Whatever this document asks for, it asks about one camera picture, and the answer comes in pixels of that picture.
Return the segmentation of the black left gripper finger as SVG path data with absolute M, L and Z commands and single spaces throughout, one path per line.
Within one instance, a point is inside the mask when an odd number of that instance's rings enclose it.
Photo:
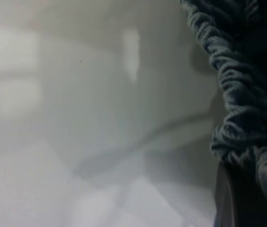
M 214 200 L 216 227 L 248 227 L 246 208 L 249 181 L 234 167 L 220 163 L 217 170 Z

